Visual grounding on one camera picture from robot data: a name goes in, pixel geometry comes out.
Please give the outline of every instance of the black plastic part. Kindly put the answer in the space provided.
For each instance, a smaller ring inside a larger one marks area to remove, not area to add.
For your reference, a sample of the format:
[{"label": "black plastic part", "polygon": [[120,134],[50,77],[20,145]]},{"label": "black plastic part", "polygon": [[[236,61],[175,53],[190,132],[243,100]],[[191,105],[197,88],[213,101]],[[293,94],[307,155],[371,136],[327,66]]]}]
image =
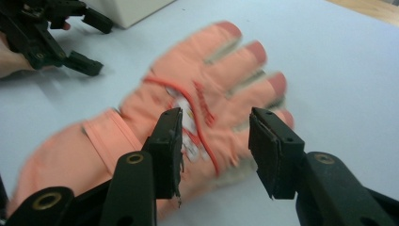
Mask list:
[{"label": "black plastic part", "polygon": [[152,157],[146,152],[123,155],[104,203],[101,226],[156,225]]},{"label": "black plastic part", "polygon": [[0,220],[6,219],[7,216],[8,197],[6,189],[4,188],[3,179],[0,175]]},{"label": "black plastic part", "polygon": [[[324,226],[395,225],[370,192],[334,155],[308,153],[303,163],[303,176],[323,217]],[[309,220],[309,213],[298,216],[302,218],[301,223],[311,222],[305,225],[320,225]]]},{"label": "black plastic part", "polygon": [[98,75],[103,67],[99,61],[89,59],[74,51],[64,60],[64,65],[88,76]]},{"label": "black plastic part", "polygon": [[111,180],[102,183],[75,198],[72,207],[73,215],[76,219],[75,225],[99,225],[104,201],[110,184]]},{"label": "black plastic part", "polygon": [[307,186],[298,190],[295,209],[301,226],[324,225],[320,209]]},{"label": "black plastic part", "polygon": [[109,33],[111,20],[78,0],[0,0],[0,29],[7,35],[11,51],[21,53],[32,68],[65,65],[89,76],[99,74],[103,64],[72,52],[67,58],[47,31],[61,29],[70,16],[86,15],[84,22]]},{"label": "black plastic part", "polygon": [[157,199],[171,199],[174,195],[180,197],[182,117],[180,108],[164,112],[142,148],[152,155]]},{"label": "black plastic part", "polygon": [[366,188],[370,195],[378,202],[382,209],[390,215],[396,225],[399,225],[399,201],[378,193],[370,188]]},{"label": "black plastic part", "polygon": [[293,199],[305,142],[271,111],[253,107],[249,123],[249,149],[269,197]]},{"label": "black plastic part", "polygon": [[73,192],[61,186],[48,187],[27,198],[7,221],[7,226],[71,226]]},{"label": "black plastic part", "polygon": [[109,34],[111,32],[112,26],[114,25],[109,18],[91,8],[88,8],[86,11],[83,22],[91,25],[94,28],[97,28],[105,34]]}]

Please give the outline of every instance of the screw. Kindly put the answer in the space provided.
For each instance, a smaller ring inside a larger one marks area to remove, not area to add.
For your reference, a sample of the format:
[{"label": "screw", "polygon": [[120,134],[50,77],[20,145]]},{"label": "screw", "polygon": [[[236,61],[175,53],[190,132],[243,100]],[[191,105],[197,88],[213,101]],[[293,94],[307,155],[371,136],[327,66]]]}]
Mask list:
[{"label": "screw", "polygon": [[143,161],[144,156],[141,153],[133,153],[126,158],[126,162],[129,164],[136,164]]},{"label": "screw", "polygon": [[53,207],[62,198],[62,195],[58,192],[49,192],[38,197],[32,204],[34,210],[45,210]]},{"label": "screw", "polygon": [[321,163],[324,163],[324,164],[329,164],[330,165],[330,164],[334,164],[335,163],[335,161],[334,161],[334,159],[332,157],[330,157],[329,155],[324,154],[324,153],[317,153],[317,154],[314,155],[314,158],[317,161],[319,161]]},{"label": "screw", "polygon": [[44,58],[44,54],[38,53],[38,54],[36,54],[36,57],[42,59],[42,58]]}]

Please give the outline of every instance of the table surface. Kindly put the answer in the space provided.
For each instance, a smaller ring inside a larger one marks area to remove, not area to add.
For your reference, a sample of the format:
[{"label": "table surface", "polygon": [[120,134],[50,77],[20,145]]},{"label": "table surface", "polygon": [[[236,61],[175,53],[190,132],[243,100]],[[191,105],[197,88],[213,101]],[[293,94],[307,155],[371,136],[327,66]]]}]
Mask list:
[{"label": "table surface", "polygon": [[[64,126],[118,107],[151,63],[178,40],[213,22],[259,40],[268,72],[288,80],[287,108],[306,152],[332,153],[364,186],[399,200],[399,29],[326,1],[179,0],[109,35],[70,19],[60,45],[104,64],[87,77],[67,68],[0,81],[0,172],[8,194],[19,168]],[[181,209],[159,225],[299,225],[295,201],[271,201],[253,174]]]}]

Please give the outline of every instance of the glove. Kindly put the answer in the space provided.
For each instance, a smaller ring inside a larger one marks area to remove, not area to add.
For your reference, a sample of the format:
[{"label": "glove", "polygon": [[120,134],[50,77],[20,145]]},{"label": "glove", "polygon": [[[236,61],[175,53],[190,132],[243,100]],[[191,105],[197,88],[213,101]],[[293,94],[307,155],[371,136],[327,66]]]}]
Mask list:
[{"label": "glove", "polygon": [[[205,27],[156,60],[120,112],[108,109],[50,137],[24,165],[8,215],[45,187],[66,186],[80,195],[111,179],[118,158],[141,150],[161,113],[175,106],[184,109],[183,202],[253,172],[250,109],[281,99],[286,82],[282,73],[264,76],[266,55],[257,41],[234,51],[240,38],[229,22]],[[293,125],[288,111],[275,113]],[[177,207],[176,200],[157,201],[158,217]]]}]

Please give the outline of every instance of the glove finger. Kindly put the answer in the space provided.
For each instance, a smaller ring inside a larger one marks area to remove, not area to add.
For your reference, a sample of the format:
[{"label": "glove finger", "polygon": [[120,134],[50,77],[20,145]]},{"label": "glove finger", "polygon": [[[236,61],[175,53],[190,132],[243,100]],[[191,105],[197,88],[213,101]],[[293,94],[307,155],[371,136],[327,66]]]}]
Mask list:
[{"label": "glove finger", "polygon": [[282,98],[287,89],[287,81],[283,73],[275,73],[271,77],[263,77],[243,88],[230,98],[231,107],[251,109],[253,106],[265,107]]},{"label": "glove finger", "polygon": [[221,91],[226,92],[251,77],[265,62],[264,48],[258,41],[254,41],[223,57],[205,70]]},{"label": "glove finger", "polygon": [[286,90],[286,80],[282,73],[272,77],[263,77],[250,86],[240,89],[230,98],[227,112],[234,112],[224,118],[224,123],[235,126],[247,119],[251,108],[270,106],[283,98]]},{"label": "glove finger", "polygon": [[219,49],[238,42],[240,29],[230,22],[220,22],[203,28],[186,40],[177,44],[166,57],[184,59],[187,63],[203,62]]}]

